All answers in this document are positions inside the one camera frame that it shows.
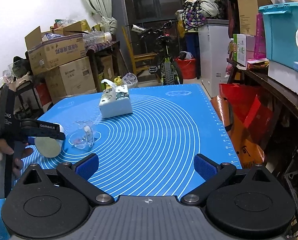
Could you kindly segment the person's left hand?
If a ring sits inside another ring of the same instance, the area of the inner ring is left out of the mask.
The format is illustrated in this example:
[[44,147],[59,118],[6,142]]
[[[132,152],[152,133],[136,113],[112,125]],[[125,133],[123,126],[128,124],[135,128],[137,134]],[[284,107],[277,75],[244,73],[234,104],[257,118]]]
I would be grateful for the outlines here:
[[[21,157],[14,159],[13,164],[13,174],[16,178],[19,178],[21,175],[21,170],[23,168],[23,161],[22,159],[30,156],[33,153],[33,149],[31,147],[27,148],[28,144],[24,144],[24,150],[22,152]],[[14,153],[14,150],[7,144],[7,142],[4,139],[0,139],[0,152],[12,155]]]

